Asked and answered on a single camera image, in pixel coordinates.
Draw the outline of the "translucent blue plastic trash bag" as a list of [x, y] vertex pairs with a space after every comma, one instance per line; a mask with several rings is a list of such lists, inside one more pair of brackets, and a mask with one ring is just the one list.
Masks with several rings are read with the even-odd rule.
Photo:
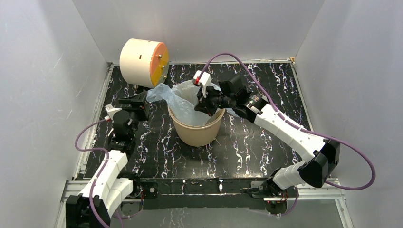
[[165, 100], [179, 122], [189, 126], [204, 126], [218, 117], [218, 112], [214, 111], [213, 116], [210, 117], [194, 110], [198, 103], [199, 89], [191, 80], [179, 83], [172, 88], [166, 84], [159, 84], [148, 90], [146, 100], [148, 102]]

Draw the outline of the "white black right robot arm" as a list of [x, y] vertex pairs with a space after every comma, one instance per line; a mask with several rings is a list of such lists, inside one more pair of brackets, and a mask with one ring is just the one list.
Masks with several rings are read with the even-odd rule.
[[162, 85], [137, 95], [121, 98], [126, 111], [135, 112], [139, 120], [148, 118], [148, 104], [154, 100], [168, 102], [180, 139], [189, 146], [201, 147], [218, 134], [224, 111], [262, 127], [295, 150], [301, 162], [279, 168], [260, 185], [244, 192], [255, 197], [281, 196], [287, 188], [309, 184], [321, 188], [338, 164], [340, 143], [329, 137], [317, 136], [276, 110], [267, 95], [250, 92], [240, 76], [220, 81], [215, 87], [209, 74], [197, 72], [192, 81], [159, 95]]

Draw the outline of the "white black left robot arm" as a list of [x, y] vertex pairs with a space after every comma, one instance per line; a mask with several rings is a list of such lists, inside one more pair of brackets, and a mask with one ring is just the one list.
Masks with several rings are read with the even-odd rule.
[[105, 156], [88, 184], [77, 195], [67, 198], [67, 228], [108, 228], [112, 217], [122, 219], [117, 210], [125, 198], [145, 196], [139, 177], [123, 169], [134, 152], [138, 124], [148, 119], [149, 109], [143, 104], [131, 108], [108, 104], [106, 112], [107, 116], [94, 124], [112, 122], [107, 147], [92, 149], [103, 151]]

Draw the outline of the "beige round trash bin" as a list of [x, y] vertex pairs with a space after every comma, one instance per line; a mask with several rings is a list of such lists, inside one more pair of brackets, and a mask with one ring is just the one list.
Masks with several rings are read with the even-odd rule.
[[173, 112], [168, 107], [170, 117], [173, 119], [174, 127], [180, 139], [187, 145], [193, 147], [202, 147], [211, 143], [218, 135], [222, 118], [226, 112], [224, 109], [218, 109], [218, 117], [215, 117], [211, 123], [204, 126], [189, 126], [178, 121]]

